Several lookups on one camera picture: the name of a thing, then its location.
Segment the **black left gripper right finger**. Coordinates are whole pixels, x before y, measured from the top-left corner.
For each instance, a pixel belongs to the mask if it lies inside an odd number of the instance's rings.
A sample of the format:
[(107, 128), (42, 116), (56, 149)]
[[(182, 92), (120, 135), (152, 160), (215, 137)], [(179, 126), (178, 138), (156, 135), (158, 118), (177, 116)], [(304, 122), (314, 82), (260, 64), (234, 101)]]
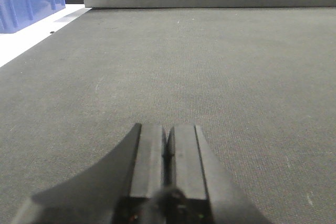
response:
[(166, 154), (167, 182), (183, 192), (195, 223), (270, 223), (232, 181), (199, 126), (172, 127)]

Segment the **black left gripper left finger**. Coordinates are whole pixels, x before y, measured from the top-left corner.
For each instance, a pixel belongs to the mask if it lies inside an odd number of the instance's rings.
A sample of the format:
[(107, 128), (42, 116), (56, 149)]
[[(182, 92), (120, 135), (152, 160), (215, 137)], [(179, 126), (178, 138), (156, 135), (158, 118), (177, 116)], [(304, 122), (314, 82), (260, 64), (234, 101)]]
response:
[(136, 123), (100, 161), (75, 177), (29, 197), (13, 223), (112, 223), (127, 206), (164, 185), (165, 133)]

